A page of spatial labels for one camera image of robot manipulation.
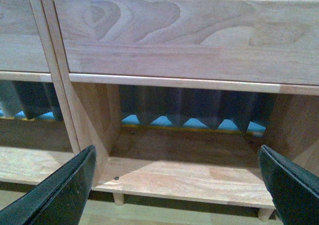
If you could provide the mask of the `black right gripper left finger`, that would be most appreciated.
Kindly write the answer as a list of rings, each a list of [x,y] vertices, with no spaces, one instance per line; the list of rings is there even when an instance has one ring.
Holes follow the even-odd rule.
[[[77,225],[89,193],[96,148],[82,150],[31,191],[0,212],[2,225]]]

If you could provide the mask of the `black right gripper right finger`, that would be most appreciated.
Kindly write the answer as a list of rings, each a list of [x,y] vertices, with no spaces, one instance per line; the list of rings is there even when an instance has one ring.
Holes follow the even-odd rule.
[[[319,178],[270,147],[258,151],[265,186],[285,225],[319,223]]]

